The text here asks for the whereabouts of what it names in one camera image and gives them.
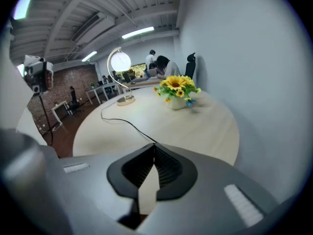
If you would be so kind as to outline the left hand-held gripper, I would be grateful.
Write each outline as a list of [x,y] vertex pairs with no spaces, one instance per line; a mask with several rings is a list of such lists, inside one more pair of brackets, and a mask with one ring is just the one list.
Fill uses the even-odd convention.
[[44,94],[53,88],[53,64],[44,58],[25,55],[24,81],[33,94]]

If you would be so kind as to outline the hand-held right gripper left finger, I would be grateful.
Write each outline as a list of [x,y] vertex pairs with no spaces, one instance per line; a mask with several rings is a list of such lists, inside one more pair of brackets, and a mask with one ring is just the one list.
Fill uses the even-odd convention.
[[70,225],[69,235],[137,235],[134,200],[119,196],[107,179],[110,164],[122,153],[59,159],[47,149],[47,176]]

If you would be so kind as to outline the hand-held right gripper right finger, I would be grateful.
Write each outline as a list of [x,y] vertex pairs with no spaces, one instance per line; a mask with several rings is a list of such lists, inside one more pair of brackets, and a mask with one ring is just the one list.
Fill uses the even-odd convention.
[[142,235],[230,235],[246,228],[225,187],[235,185],[267,215],[277,207],[274,197],[232,165],[179,147],[165,148],[189,159],[198,171],[193,187],[180,199],[160,201],[140,224]]

